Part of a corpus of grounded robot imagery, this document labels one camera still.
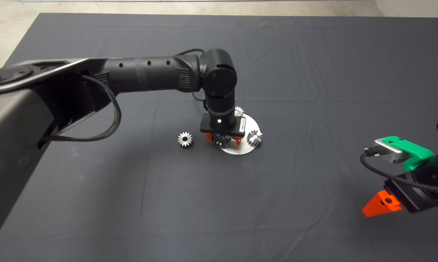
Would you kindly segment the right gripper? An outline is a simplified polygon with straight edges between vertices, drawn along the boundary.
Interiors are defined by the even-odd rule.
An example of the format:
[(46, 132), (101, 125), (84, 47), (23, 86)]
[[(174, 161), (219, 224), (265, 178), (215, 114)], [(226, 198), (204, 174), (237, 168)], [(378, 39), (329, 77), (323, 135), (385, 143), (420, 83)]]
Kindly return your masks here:
[[(408, 172), (398, 177), (429, 186), (438, 186), (438, 174)], [(383, 187), (386, 191), (377, 192), (363, 207), (362, 212), (366, 217), (398, 212), (402, 210), (401, 205), (412, 214), (438, 207), (438, 192), (411, 187), (390, 179), (384, 182)]]

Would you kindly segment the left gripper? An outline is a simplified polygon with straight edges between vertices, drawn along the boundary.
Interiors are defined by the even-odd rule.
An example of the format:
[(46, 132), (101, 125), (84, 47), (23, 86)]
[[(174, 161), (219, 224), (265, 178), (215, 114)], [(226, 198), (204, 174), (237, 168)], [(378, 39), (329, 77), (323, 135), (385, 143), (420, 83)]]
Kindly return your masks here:
[(229, 136), (235, 138), (237, 147), (241, 145), (241, 138), (245, 136), (245, 127), (246, 118), (235, 116), (233, 113), (225, 115), (205, 113), (200, 123), (200, 131), (205, 133), (207, 141), (213, 141), (212, 135)]

